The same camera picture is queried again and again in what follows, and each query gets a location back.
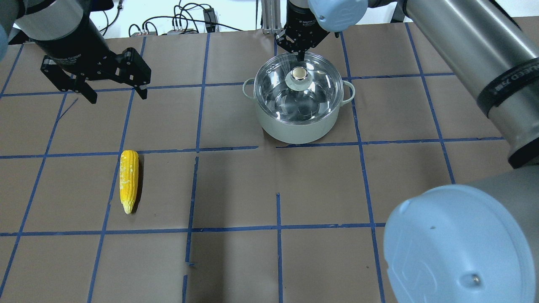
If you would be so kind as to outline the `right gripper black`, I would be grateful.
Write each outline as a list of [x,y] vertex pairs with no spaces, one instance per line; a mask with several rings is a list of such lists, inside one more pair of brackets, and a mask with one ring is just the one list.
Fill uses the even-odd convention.
[[298,54],[298,62],[302,63],[305,53],[318,46],[329,33],[318,23],[306,0],[288,0],[286,23],[275,34],[275,41],[286,52]]

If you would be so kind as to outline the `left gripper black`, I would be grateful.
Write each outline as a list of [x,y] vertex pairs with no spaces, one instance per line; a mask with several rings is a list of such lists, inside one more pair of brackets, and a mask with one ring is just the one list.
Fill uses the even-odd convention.
[[67,75],[71,73],[83,80],[80,93],[90,103],[96,103],[98,96],[86,80],[113,80],[132,86],[140,98],[148,96],[152,71],[141,54],[135,48],[114,53],[89,17],[64,37],[42,40],[40,48],[54,62],[42,62],[42,74],[58,90],[76,90],[75,80]]

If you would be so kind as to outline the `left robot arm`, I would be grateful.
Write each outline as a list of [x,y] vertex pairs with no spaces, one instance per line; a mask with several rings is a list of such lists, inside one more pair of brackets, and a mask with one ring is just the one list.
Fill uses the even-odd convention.
[[112,80],[146,99],[151,68],[135,48],[113,52],[90,18],[92,11],[112,5],[109,0],[2,0],[1,56],[17,25],[44,51],[40,71],[59,91],[79,93],[95,104],[98,96],[89,81]]

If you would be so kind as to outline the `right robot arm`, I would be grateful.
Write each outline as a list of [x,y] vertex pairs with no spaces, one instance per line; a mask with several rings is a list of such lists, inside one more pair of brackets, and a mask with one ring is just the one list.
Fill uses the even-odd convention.
[[314,52],[356,97],[313,146],[275,150],[278,298],[396,303],[383,256],[391,211],[509,171],[508,144],[413,23],[355,26]]

